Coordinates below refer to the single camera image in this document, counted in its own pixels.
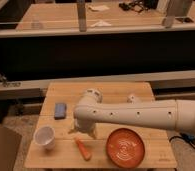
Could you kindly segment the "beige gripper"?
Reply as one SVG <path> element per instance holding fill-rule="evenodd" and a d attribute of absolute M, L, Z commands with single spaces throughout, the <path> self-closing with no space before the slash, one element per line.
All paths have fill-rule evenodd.
<path fill-rule="evenodd" d="M 77 126 L 77 125 L 73 125 L 68 131 L 69 134 L 77 133 L 77 132 L 87 134 L 88 136 L 90 136 L 93 139 L 97 138 L 96 126 L 95 125 L 93 125 L 92 127 L 87 127 L 87 128 L 83 128 L 83 127 L 80 127 L 80 126 Z"/>

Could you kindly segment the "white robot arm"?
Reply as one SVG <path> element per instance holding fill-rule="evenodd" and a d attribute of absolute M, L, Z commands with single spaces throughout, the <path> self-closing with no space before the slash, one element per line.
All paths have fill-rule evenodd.
<path fill-rule="evenodd" d="M 73 110 L 72 132 L 96 137 L 97 123 L 112 123 L 195 135 L 195 100 L 139 101 L 107 104 L 97 89 L 87 89 Z"/>

